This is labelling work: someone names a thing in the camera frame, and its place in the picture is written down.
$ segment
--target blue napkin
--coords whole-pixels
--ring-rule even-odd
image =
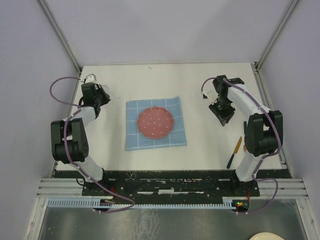
[[[140,113],[150,107],[166,108],[174,118],[172,131],[165,137],[152,139],[138,130],[137,120]],[[167,99],[136,100],[126,102],[125,150],[159,149],[187,145],[184,118],[180,97]]]

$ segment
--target gray wall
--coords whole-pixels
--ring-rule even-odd
[[[47,0],[81,65],[254,62],[289,0]]]
[[[3,0],[0,11],[0,238],[20,240],[53,164],[50,122],[68,109],[49,86],[77,73],[35,0]],[[67,80],[54,92],[70,101],[74,85]]]
[[[284,116],[284,140],[320,221],[320,1],[303,0],[262,74],[273,107]]]

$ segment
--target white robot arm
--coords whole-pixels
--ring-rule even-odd
[[[83,95],[79,102],[81,108],[69,118],[67,123],[68,151],[72,161],[76,164],[68,160],[64,145],[64,127],[67,118],[51,123],[52,156],[56,161],[69,164],[78,170],[86,182],[91,183],[90,178],[98,182],[103,179],[103,169],[89,155],[85,127],[99,116],[100,107],[110,101],[110,96],[107,94],[108,87],[98,84],[93,74],[86,77],[81,90]],[[84,170],[90,178],[79,169]]]
[[[212,84],[218,93],[218,98],[216,99],[216,95],[212,94],[212,91],[206,92],[202,89],[201,93],[204,99],[210,101],[209,108],[217,116],[221,125],[225,126],[235,113],[231,103],[234,103],[248,119],[247,131],[244,136],[244,143],[248,151],[235,170],[235,175],[238,184],[251,182],[254,179],[253,174],[256,174],[257,168],[261,164],[261,159],[274,153],[278,148],[275,132],[264,112],[269,115],[274,123],[281,145],[283,143],[283,116],[280,111],[272,111],[259,104],[252,96],[249,97],[248,94],[245,94],[248,89],[240,78],[227,79],[225,75],[221,75],[209,79],[213,79]]]

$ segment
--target white tabletop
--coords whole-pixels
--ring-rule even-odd
[[[189,63],[85,66],[81,79],[95,74],[98,83],[110,88],[111,101],[101,107],[99,117],[86,128],[89,154],[105,170],[226,170],[239,137],[244,138],[240,110],[228,124],[221,126],[202,98],[204,80],[218,75],[241,78],[259,101],[259,91],[249,63]],[[205,89],[214,89],[210,82]],[[82,96],[79,85],[75,103]],[[167,99],[179,96],[187,146],[126,151],[126,102]],[[240,164],[244,141],[230,169]],[[281,169],[278,156],[267,158],[261,169]],[[57,170],[74,170],[58,163]]]

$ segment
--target purple cable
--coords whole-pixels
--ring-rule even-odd
[[[74,104],[74,103],[70,103],[70,102],[66,102],[66,101],[61,101],[59,100],[58,98],[56,98],[53,93],[52,93],[52,87],[56,84],[56,82],[59,82],[60,80],[63,80],[63,79],[76,79],[78,81],[80,81],[80,78],[78,77],[74,77],[74,76],[65,76],[65,77],[61,77],[57,80],[55,80],[51,85],[50,85],[50,89],[49,89],[49,92],[50,92],[50,95],[51,97],[56,100],[57,102],[61,103],[61,104],[66,104],[66,105],[70,105],[70,106],[75,106],[75,107],[80,107],[78,104]]]
[[[214,80],[214,79],[215,79],[215,77],[210,77],[210,78],[208,78],[207,80],[205,80],[204,83],[203,83],[202,86],[201,86],[201,92],[204,90],[205,84],[206,84],[209,80]]]
[[[270,201],[269,201],[266,205],[264,205],[263,207],[260,207],[260,208],[258,208],[258,209],[252,210],[252,211],[250,211],[250,212],[238,212],[238,213],[240,213],[240,214],[248,214],[248,213],[259,212],[259,211],[265,209],[266,207],[268,207],[268,206],[274,201],[274,199],[276,198],[276,195],[277,195],[277,193],[278,193],[279,183],[278,183],[278,181],[277,181],[275,178],[270,177],[270,178],[264,178],[264,179],[257,179],[257,178],[256,178],[256,174],[257,174],[257,172],[258,172],[261,164],[263,163],[264,159],[266,159],[266,158],[268,158],[268,157],[271,157],[271,156],[274,156],[274,155],[277,155],[277,154],[280,152],[280,150],[281,150],[281,140],[280,140],[280,136],[279,136],[279,133],[278,133],[278,131],[277,131],[277,129],[276,129],[276,126],[275,126],[274,122],[272,121],[272,119],[271,119],[270,116],[268,115],[267,111],[262,108],[262,106],[258,103],[258,101],[257,101],[250,93],[248,93],[247,91],[245,91],[243,88],[241,88],[241,87],[239,87],[239,86],[237,86],[237,85],[232,84],[232,83],[229,82],[226,78],[224,78],[223,81],[224,81],[226,84],[228,84],[229,86],[234,87],[234,88],[240,90],[241,92],[243,92],[244,94],[246,94],[246,95],[254,102],[254,104],[259,108],[259,110],[261,110],[261,112],[263,112],[263,114],[266,116],[266,118],[267,118],[268,121],[270,122],[270,125],[271,125],[271,127],[272,127],[272,130],[273,130],[273,132],[274,132],[274,135],[275,135],[275,138],[276,138],[276,141],[277,141],[277,144],[278,144],[278,148],[277,148],[276,152],[274,152],[274,153],[269,153],[268,155],[264,155],[264,156],[261,158],[261,160],[259,161],[259,163],[257,164],[257,166],[256,166],[256,168],[255,168],[255,170],[253,171],[253,174],[252,174],[252,178],[253,178],[255,181],[257,181],[257,182],[263,182],[263,181],[268,181],[268,180],[273,180],[273,181],[275,182],[275,191],[274,191],[274,194],[273,194],[272,198],[271,198]]]
[[[77,111],[75,111],[75,113],[73,114],[73,116],[77,115],[78,113],[80,113],[82,111],[81,109],[81,106],[80,105],[77,105],[77,104],[73,104],[73,103],[69,103],[69,102],[65,102],[65,101],[61,101],[59,99],[57,99],[53,94],[52,94],[52,87],[53,85],[60,81],[60,80],[63,80],[63,79],[76,79],[76,80],[80,80],[80,78],[77,78],[77,77],[73,77],[73,76],[66,76],[66,77],[61,77],[57,80],[55,80],[51,86],[50,86],[50,95],[51,97],[53,97],[53,99],[55,99],[56,101],[58,101],[59,103],[62,103],[62,104],[66,104],[66,105],[71,105],[71,106],[75,106],[75,107],[78,107],[80,109],[78,109]],[[69,116],[65,123],[64,123],[64,128],[63,128],[63,141],[64,141],[64,148],[65,148],[65,153],[66,153],[66,157],[68,158],[69,162],[74,165],[78,170],[79,172],[81,172],[86,178],[90,179],[91,181],[93,181],[97,186],[99,186],[102,190],[106,191],[107,193],[115,196],[115,197],[118,197],[118,198],[121,198],[121,199],[124,199],[126,201],[129,201],[131,202],[132,204],[130,206],[126,206],[126,207],[123,207],[123,208],[119,208],[119,209],[115,209],[115,210],[108,210],[108,211],[97,211],[97,210],[94,210],[95,212],[97,213],[106,213],[106,214],[112,214],[112,213],[116,213],[116,212],[121,212],[121,211],[124,211],[124,210],[127,210],[127,209],[130,209],[132,208],[136,203],[131,200],[130,198],[127,198],[125,196],[122,196],[122,195],[119,195],[115,192],[112,192],[110,191],[109,189],[107,189],[106,187],[104,187],[103,185],[101,185],[98,181],[96,181],[95,179],[93,179],[92,177],[90,177],[83,169],[81,169],[81,167],[79,167],[79,165],[74,162],[70,156],[70,152],[69,152],[69,149],[68,149],[68,142],[67,142],[67,127],[68,127],[68,122],[70,121],[70,119],[72,118],[72,116]]]

